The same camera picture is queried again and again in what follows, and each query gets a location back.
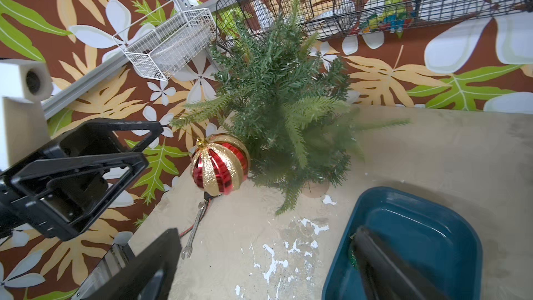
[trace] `pine branch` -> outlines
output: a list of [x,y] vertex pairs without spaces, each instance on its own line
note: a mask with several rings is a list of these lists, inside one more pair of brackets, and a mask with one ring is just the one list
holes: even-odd
[[366,131],[366,130],[388,128],[388,127],[397,126],[397,125],[407,125],[409,123],[411,123],[410,119],[405,118],[405,119],[393,119],[393,120],[382,122],[382,123],[355,124],[353,127],[357,131]]
[[285,117],[285,127],[289,133],[289,138],[294,145],[294,152],[300,167],[307,167],[307,150],[304,146],[304,140],[302,137],[302,131],[298,127],[297,123],[291,117]]
[[286,212],[288,210],[294,210],[296,204],[298,203],[298,196],[302,192],[302,183],[299,186],[290,186],[285,190],[285,201],[276,211],[276,216]]
[[191,113],[185,117],[173,118],[170,121],[170,125],[182,128],[191,123],[198,123],[208,120],[211,117],[216,117],[226,108],[230,100],[231,95],[224,94],[209,101],[185,104],[185,108],[190,109]]

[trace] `artificial christmas tree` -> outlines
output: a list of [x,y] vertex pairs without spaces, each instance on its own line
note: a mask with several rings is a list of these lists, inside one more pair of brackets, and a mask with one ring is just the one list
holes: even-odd
[[255,40],[234,14],[239,39],[230,56],[212,46],[221,67],[214,75],[221,83],[217,98],[187,105],[189,114],[172,122],[183,127],[217,117],[248,149],[255,184],[285,195],[277,214],[296,206],[307,182],[339,184],[349,152],[362,155],[355,134],[370,128],[357,123],[357,109],[346,103],[350,78],[340,59],[321,72],[322,60],[309,56],[316,34],[308,37],[301,29],[299,7],[300,0],[293,0],[290,16],[276,20],[266,42]]

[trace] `green leaf pattern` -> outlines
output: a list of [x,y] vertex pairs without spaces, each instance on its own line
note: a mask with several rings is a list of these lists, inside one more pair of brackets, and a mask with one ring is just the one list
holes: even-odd
[[72,112],[73,110],[63,108],[57,114],[50,117],[48,120],[48,135],[50,137],[54,137],[60,129],[72,122]]
[[36,298],[29,299],[27,297],[24,297],[24,300],[67,300],[70,299],[73,295],[75,295],[77,290],[78,289],[71,290],[70,292],[54,291],[47,294],[43,294]]
[[483,83],[507,73],[518,70],[521,65],[486,66],[462,74],[452,74],[451,77],[441,79],[451,87],[416,86],[408,90],[409,96],[431,96],[434,98],[426,102],[426,108],[444,108],[454,103],[453,109],[476,111],[475,100],[490,100],[493,97],[513,93],[513,90],[500,89],[490,86],[471,86],[469,83]]
[[137,9],[135,10],[137,13],[147,15],[146,19],[141,22],[141,25],[151,23],[154,26],[158,26],[166,21],[165,11],[162,9],[158,9],[159,7],[161,7],[159,0],[156,0],[156,11],[152,14],[150,13],[153,10],[150,8],[150,5],[146,2],[146,0],[142,0],[142,3],[140,3],[138,0],[133,0],[132,3],[133,6],[137,7]]
[[[133,147],[138,143],[129,141],[127,139],[125,139],[125,141],[129,147]],[[148,168],[150,169],[150,171],[141,176],[141,178],[137,180],[137,182],[132,186],[132,188],[136,188],[141,185],[146,185],[147,187],[141,195],[141,198],[144,198],[144,203],[150,204],[152,200],[156,197],[156,190],[161,190],[163,192],[165,191],[165,188],[163,187],[163,182],[160,179],[163,170],[171,175],[179,174],[179,171],[177,170],[176,166],[172,161],[168,159],[168,157],[188,157],[189,153],[182,152],[177,147],[167,146],[165,145],[165,140],[163,140],[162,145],[157,145],[153,149],[146,148],[144,150],[144,154],[147,156],[146,159],[149,162]]]
[[24,26],[45,33],[58,36],[70,34],[66,30],[59,29],[47,23],[39,13],[28,7],[16,3],[13,0],[0,0],[0,41],[10,49],[35,61],[44,62],[43,54],[33,46],[30,38],[9,23],[2,16],[3,14],[9,15]]

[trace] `wrench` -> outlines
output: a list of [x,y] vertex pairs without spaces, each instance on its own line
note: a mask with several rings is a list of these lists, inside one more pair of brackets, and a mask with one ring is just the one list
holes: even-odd
[[192,226],[191,235],[189,236],[189,241],[187,241],[187,245],[181,252],[181,259],[184,259],[185,255],[187,255],[188,258],[191,257],[192,241],[195,238],[196,229],[198,228],[198,223],[200,223],[200,217],[205,207],[206,207],[206,203],[204,200],[198,204],[198,214],[196,215],[195,223]]

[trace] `blue plastic tub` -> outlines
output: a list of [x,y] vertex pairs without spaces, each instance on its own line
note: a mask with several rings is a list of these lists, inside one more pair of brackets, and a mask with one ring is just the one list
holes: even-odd
[[350,264],[350,235],[364,225],[450,299],[478,300],[481,242],[456,212],[389,187],[359,197],[322,291],[323,300],[364,300],[359,272]]

